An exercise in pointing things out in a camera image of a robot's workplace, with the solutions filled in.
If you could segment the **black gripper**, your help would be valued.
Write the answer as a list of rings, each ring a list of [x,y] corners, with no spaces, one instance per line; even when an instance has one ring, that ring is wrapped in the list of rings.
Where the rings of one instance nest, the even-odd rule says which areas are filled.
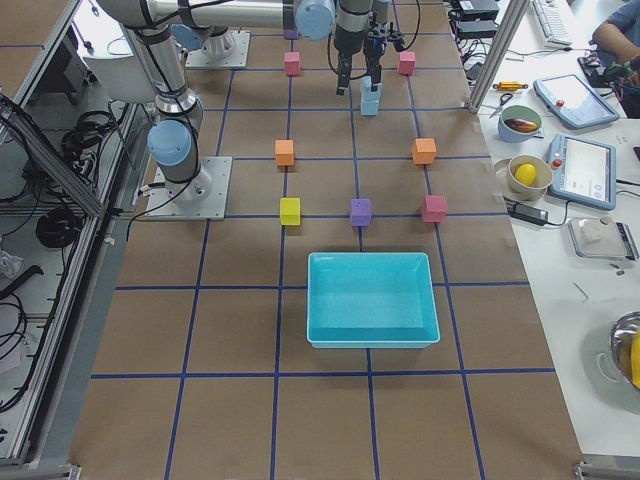
[[[390,1],[339,0],[336,2],[336,26],[333,44],[338,53],[336,94],[343,96],[350,85],[351,57],[344,53],[358,53],[363,48],[367,75],[374,83],[381,83],[380,59],[384,54],[381,40],[404,49],[403,34],[392,25]],[[380,40],[366,40],[368,37]]]

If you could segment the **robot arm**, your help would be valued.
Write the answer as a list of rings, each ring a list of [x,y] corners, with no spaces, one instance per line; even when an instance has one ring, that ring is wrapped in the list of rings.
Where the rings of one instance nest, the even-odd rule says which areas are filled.
[[[386,1],[101,1],[101,8],[134,36],[134,51],[160,98],[188,90],[172,24],[193,30],[214,27],[280,28],[319,41],[331,37],[338,52],[336,93],[350,82],[352,57],[362,53],[372,87],[381,84],[380,58],[391,44],[407,49],[403,34],[387,19]]]
[[[188,87],[172,24],[200,35],[214,29],[196,22],[189,1],[101,1],[101,8],[124,29],[155,95],[160,120],[147,144],[164,175],[169,198],[186,204],[207,197],[212,179],[202,166],[198,134],[203,105]]]

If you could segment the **person forearm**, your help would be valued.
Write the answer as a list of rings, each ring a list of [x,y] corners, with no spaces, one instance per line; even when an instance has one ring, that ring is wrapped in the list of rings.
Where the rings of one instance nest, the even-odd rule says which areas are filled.
[[[639,2],[627,1],[593,32],[592,41],[619,63],[639,56]]]

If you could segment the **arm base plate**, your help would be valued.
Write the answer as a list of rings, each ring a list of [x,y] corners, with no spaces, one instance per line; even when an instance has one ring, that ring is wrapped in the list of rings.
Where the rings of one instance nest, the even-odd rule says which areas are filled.
[[[210,37],[199,50],[191,51],[186,68],[191,70],[243,69],[247,65],[251,33],[245,30],[227,30]]]
[[[233,158],[204,156],[199,160],[200,173],[185,191],[182,186],[167,183],[161,168],[156,168],[154,181],[164,186],[150,191],[146,218],[164,221],[225,218]]]

